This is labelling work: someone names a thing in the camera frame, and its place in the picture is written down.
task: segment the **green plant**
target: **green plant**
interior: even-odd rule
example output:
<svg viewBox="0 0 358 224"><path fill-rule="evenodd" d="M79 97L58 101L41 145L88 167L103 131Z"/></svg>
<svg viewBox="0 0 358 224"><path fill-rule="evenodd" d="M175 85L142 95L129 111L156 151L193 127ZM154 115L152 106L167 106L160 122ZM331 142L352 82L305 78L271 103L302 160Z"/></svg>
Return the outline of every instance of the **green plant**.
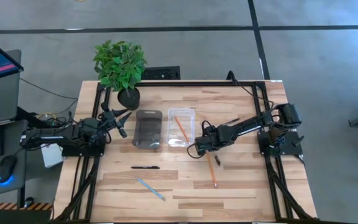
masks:
<svg viewBox="0 0 358 224"><path fill-rule="evenodd" d="M121 91L134 89L135 84L141 81L147 62L140 45L125 41L112 44L108 40L95 49L94 70L99 74L98 79L102 84L112 87L113 91Z"/></svg>

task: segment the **computer mouse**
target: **computer mouse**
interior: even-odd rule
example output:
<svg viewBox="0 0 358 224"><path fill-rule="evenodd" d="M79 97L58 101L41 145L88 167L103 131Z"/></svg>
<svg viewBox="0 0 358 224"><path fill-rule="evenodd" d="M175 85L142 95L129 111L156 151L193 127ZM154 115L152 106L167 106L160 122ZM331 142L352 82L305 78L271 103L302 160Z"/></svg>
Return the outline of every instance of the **computer mouse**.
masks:
<svg viewBox="0 0 358 224"><path fill-rule="evenodd" d="M6 156L0 161L0 183L9 180L15 168L16 160L16 156Z"/></svg>

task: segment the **orange pencil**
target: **orange pencil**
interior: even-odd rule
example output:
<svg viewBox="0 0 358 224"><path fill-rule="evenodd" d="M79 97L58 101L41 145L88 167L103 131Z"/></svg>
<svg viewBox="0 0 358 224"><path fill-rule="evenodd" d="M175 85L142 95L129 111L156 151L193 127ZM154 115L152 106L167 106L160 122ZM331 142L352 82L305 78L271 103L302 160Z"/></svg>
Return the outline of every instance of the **orange pencil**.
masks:
<svg viewBox="0 0 358 224"><path fill-rule="evenodd" d="M183 129L183 127L181 126L178 118L175 116L175 120L177 121L178 125L179 125L179 128L180 130L182 131L183 135L185 136L185 139L186 141L190 144L190 140L189 138L187 137L187 134L185 132L185 130ZM216 178L215 178L215 173L214 173L214 169L212 167L212 162L211 162L211 159L209 158L209 155L208 155L208 152L206 152L206 158L208 160L208 165L209 165L209 170L211 171L211 175L212 175L212 179L214 180L214 186L215 187L218 187L217 183L216 183Z"/></svg>

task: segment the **black plant pot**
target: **black plant pot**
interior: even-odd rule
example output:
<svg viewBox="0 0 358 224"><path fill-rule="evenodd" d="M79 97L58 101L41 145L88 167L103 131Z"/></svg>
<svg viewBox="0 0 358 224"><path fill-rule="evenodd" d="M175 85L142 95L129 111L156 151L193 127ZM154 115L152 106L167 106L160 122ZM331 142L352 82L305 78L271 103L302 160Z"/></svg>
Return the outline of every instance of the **black plant pot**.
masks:
<svg viewBox="0 0 358 224"><path fill-rule="evenodd" d="M118 93L118 101L122 106L125 106L129 110L136 110L139 107L140 103L140 93L137 88L134 90L129 88L127 90L121 90Z"/></svg>

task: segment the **clear plastic container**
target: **clear plastic container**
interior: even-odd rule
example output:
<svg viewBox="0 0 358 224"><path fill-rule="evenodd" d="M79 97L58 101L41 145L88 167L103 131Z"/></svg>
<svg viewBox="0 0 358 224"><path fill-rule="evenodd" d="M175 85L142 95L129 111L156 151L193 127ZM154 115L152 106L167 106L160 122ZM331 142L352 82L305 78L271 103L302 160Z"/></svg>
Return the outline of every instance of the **clear plastic container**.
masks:
<svg viewBox="0 0 358 224"><path fill-rule="evenodd" d="M190 144L181 131L175 117L184 129L190 144L195 140L195 112L190 108L170 108L168 110L167 143L173 147L188 147Z"/></svg>

